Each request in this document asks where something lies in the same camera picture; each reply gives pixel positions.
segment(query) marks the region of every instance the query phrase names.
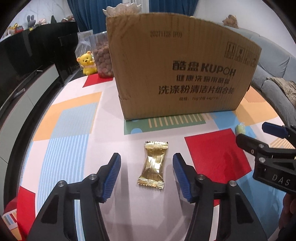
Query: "stuffed bunny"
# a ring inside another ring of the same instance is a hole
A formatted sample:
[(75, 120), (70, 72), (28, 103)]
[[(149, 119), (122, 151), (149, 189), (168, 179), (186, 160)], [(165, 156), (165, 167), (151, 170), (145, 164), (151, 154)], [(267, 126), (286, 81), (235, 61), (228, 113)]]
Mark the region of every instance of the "stuffed bunny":
[(34, 15), (32, 15), (31, 18), (30, 18), (30, 15), (28, 15), (27, 21), (28, 21), (28, 28), (32, 28), (36, 23), (36, 20), (34, 20)]

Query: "metal screw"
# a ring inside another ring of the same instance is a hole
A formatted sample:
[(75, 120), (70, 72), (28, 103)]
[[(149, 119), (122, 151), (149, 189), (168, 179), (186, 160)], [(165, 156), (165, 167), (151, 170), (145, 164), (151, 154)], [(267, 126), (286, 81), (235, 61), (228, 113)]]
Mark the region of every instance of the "metal screw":
[(59, 187), (63, 187), (63, 186), (65, 185), (65, 181), (59, 181), (59, 182), (57, 183), (57, 185), (58, 185)]
[(97, 175), (96, 174), (91, 174), (90, 176), (89, 176), (89, 179), (90, 180), (95, 180), (97, 178)]
[(259, 157), (259, 162), (264, 163), (266, 160), (264, 157)]
[(232, 187), (235, 187), (237, 185), (237, 182), (231, 180), (231, 181), (229, 181), (229, 185)]
[(205, 179), (205, 175), (203, 175), (203, 174), (198, 174), (198, 175), (197, 175), (197, 178), (198, 178), (199, 180), (204, 180), (204, 179)]

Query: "plastic bag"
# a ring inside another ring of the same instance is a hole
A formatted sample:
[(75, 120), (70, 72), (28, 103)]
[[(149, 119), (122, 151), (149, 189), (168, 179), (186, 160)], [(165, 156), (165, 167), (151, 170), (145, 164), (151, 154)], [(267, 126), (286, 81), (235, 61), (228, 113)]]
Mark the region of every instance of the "plastic bag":
[(79, 32), (78, 35), (78, 44), (75, 50), (75, 56), (76, 58), (80, 57), (81, 55), (87, 53), (87, 51), (91, 51), (91, 44), (89, 41), (89, 37), (93, 35), (93, 31), (85, 31), (85, 32)]
[(113, 78), (113, 68), (109, 52), (107, 32), (94, 34), (89, 37), (94, 60), (101, 78)]
[(238, 134), (246, 134), (246, 127), (244, 125), (244, 122), (239, 123), (236, 127), (235, 127), (235, 135), (237, 136)]

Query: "yellow teddy bear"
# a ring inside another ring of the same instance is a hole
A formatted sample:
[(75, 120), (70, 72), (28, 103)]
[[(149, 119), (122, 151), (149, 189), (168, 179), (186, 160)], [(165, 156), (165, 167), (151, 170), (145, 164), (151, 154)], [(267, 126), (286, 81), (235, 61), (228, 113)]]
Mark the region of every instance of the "yellow teddy bear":
[(87, 53), (78, 57), (77, 62), (80, 63), (80, 65), (83, 67), (83, 73), (86, 75), (98, 72), (93, 57), (91, 55), (91, 51), (87, 51)]

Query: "sofa cushion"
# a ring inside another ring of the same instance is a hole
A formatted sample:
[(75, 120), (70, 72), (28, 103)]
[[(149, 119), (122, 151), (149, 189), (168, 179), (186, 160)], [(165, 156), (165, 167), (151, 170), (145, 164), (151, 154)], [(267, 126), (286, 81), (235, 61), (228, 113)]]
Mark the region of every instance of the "sofa cushion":
[(218, 24), (218, 25), (220, 25), (220, 26), (225, 27), (224, 23), (216, 23), (216, 22), (214, 22), (214, 23), (215, 23), (215, 24)]
[(283, 77), (290, 54), (265, 37), (253, 35), (250, 39), (262, 48), (259, 66), (274, 77)]
[(245, 28), (232, 28), (232, 27), (229, 27), (229, 26), (225, 26), (226, 28), (234, 31), (234, 32), (237, 32), (238, 34), (241, 34), (242, 36), (245, 36), (246, 38), (250, 39), (253, 35), (255, 36), (260, 36), (259, 34), (255, 33), (255, 32), (252, 32), (250, 30), (247, 30)]
[(296, 83), (296, 58), (290, 57), (284, 77), (286, 81), (294, 81)]
[(262, 69), (259, 65), (257, 65), (254, 76), (252, 78), (252, 86), (254, 86), (255, 89), (260, 90), (264, 81), (266, 81), (266, 77), (272, 76), (269, 73), (267, 73), (264, 69)]
[(275, 82), (264, 81), (261, 91), (285, 125), (296, 125), (296, 109)]

